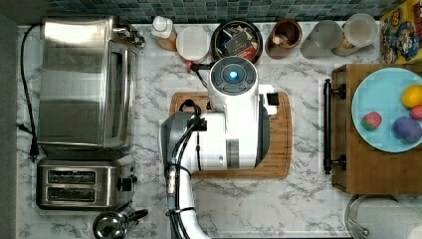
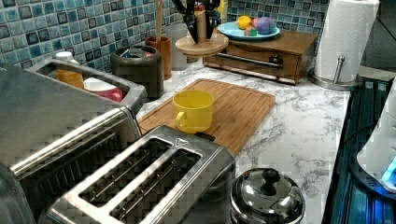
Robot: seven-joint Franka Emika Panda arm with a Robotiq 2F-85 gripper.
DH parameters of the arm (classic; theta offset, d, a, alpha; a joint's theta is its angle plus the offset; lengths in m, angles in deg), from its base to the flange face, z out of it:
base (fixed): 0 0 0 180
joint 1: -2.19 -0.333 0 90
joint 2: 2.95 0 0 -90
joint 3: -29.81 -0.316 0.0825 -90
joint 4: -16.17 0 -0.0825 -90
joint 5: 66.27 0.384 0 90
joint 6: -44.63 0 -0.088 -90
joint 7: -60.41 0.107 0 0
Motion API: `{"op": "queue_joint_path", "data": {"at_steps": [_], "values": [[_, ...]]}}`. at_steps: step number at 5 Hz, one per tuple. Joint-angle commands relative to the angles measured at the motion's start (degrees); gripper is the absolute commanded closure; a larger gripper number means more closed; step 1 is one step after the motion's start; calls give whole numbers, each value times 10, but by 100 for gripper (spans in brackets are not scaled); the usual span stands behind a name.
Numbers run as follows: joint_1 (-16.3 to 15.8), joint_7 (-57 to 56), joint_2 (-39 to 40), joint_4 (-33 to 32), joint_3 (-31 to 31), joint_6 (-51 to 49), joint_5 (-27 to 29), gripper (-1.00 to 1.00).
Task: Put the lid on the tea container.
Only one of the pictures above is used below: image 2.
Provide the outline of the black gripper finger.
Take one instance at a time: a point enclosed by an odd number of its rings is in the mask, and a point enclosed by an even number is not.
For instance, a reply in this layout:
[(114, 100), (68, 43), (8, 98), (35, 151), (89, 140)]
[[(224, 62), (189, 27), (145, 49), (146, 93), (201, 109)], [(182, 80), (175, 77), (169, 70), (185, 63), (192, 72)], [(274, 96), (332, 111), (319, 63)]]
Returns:
[(198, 44), (198, 31), (196, 17), (194, 14), (195, 0), (187, 0), (186, 6), (181, 3), (181, 0), (172, 0), (172, 2), (176, 7), (177, 12), (183, 15), (183, 21), (188, 28), (191, 38), (196, 44)]
[(217, 26), (220, 0), (205, 0), (206, 38), (210, 39)]

